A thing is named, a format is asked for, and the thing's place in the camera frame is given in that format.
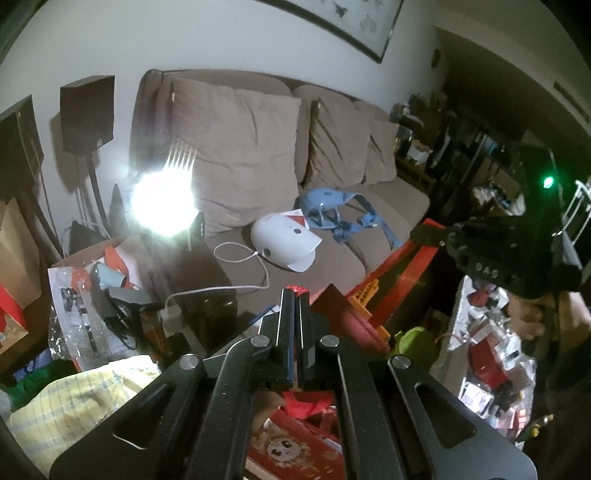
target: white wall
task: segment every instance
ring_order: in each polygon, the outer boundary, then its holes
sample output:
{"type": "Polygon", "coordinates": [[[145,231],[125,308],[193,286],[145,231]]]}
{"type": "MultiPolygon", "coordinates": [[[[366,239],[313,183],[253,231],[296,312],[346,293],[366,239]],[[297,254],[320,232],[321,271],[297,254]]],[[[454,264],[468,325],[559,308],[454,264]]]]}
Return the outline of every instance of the white wall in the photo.
{"type": "Polygon", "coordinates": [[[134,102],[148,69],[275,73],[389,111],[411,93],[428,96],[441,88],[445,62],[430,67],[439,47],[435,20],[434,0],[406,0],[384,61],[377,64],[321,28],[255,0],[51,0],[0,65],[0,111],[33,94],[43,173],[61,235],[80,213],[52,150],[49,122],[59,111],[60,86],[95,74],[116,76],[115,139],[100,149],[98,165],[108,204],[114,183],[127,174],[134,102]]]}

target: beige pillow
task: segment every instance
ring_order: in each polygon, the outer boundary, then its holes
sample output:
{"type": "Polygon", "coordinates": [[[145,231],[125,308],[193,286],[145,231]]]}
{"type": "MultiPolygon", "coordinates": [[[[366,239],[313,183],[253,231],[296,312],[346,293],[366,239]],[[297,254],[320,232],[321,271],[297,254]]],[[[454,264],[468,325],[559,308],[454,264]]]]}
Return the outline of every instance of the beige pillow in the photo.
{"type": "Polygon", "coordinates": [[[312,106],[310,164],[304,188],[340,189],[365,175],[371,116],[322,100],[312,106]]]}
{"type": "Polygon", "coordinates": [[[394,139],[398,124],[372,120],[363,183],[372,185],[396,178],[394,139]]]}
{"type": "Polygon", "coordinates": [[[190,79],[176,79],[173,92],[173,136],[197,149],[193,186],[206,235],[293,207],[300,99],[190,79]]]}

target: paper bag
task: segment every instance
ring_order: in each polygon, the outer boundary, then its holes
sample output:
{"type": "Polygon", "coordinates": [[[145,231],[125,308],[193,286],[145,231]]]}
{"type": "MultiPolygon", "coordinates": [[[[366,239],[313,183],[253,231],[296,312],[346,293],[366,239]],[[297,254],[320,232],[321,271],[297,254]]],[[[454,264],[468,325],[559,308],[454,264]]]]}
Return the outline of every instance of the paper bag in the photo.
{"type": "Polygon", "coordinates": [[[41,296],[39,250],[15,199],[0,202],[0,286],[21,308],[41,296]]]}

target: picture frame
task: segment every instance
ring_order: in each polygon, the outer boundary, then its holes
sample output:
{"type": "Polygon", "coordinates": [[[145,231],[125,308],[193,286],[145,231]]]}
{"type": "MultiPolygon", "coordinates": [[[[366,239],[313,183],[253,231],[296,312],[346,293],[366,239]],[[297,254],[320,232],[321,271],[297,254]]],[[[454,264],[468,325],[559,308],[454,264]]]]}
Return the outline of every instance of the picture frame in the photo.
{"type": "Polygon", "coordinates": [[[404,0],[259,0],[324,28],[382,63],[404,0]]]}

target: person's arm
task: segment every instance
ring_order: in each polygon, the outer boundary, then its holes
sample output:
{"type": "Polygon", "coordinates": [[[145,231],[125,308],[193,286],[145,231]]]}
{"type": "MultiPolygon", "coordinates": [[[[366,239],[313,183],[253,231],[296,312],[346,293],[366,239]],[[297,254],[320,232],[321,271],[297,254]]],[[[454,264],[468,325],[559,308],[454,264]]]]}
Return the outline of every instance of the person's arm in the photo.
{"type": "MultiPolygon", "coordinates": [[[[541,319],[543,308],[556,308],[554,296],[525,300],[509,294],[510,328],[521,338],[533,340],[544,333],[541,319]]],[[[562,292],[558,295],[559,356],[552,384],[568,387],[591,375],[591,313],[580,293],[562,292]]]]}

